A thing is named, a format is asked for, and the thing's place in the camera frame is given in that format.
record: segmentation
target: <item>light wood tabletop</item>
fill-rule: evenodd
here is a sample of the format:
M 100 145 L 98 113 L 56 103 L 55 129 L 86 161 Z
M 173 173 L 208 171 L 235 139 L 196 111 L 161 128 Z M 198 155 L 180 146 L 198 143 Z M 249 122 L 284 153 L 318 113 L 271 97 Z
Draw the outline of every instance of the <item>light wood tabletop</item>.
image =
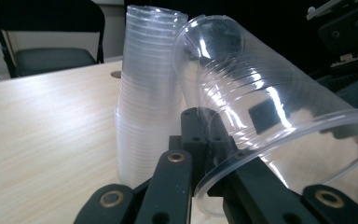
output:
M 120 79 L 111 76 L 120 70 L 114 62 L 0 82 L 0 223 L 73 223 L 92 193 L 120 184 Z M 193 204 L 192 223 L 227 221 Z

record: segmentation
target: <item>chair frame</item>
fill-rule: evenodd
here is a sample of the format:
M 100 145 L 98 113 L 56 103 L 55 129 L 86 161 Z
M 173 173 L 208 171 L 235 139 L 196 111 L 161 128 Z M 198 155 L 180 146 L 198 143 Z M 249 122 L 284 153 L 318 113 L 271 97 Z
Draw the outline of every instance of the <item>chair frame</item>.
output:
M 104 26 L 104 14 L 91 0 L 0 0 L 0 44 L 11 77 L 18 74 L 7 32 L 99 33 L 96 62 L 103 63 Z

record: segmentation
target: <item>chair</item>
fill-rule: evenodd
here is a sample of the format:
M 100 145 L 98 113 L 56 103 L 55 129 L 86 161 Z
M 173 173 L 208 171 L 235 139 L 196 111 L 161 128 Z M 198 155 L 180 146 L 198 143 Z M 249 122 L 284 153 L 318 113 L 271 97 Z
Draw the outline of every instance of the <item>chair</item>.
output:
M 102 10 L 91 0 L 0 0 L 0 44 L 10 77 L 103 63 L 104 23 Z M 61 46 L 55 48 L 43 40 L 42 47 L 14 49 L 16 39 L 13 40 L 13 34 L 16 32 L 65 32 L 73 39 L 79 33 L 94 33 L 98 35 L 98 48 L 92 56 L 89 49 L 73 47 L 74 43 L 63 46 L 51 38 L 53 43 L 60 42 Z

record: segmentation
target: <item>chair seat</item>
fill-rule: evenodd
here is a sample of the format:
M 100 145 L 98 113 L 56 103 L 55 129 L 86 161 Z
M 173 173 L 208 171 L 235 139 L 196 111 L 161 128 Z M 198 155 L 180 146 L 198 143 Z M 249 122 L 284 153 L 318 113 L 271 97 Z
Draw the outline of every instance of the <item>chair seat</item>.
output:
M 16 53 L 19 77 L 96 64 L 85 49 L 24 49 Z

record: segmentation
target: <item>wall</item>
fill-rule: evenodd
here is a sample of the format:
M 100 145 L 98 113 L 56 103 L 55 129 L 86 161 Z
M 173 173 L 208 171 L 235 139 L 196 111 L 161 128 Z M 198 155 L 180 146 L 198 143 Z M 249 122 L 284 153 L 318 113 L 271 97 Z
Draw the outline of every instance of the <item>wall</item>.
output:
M 105 33 L 103 37 L 104 58 L 121 56 L 124 45 L 125 17 L 124 6 L 120 0 L 95 0 L 105 15 Z M 0 49 L 0 80 L 9 79 L 7 66 Z

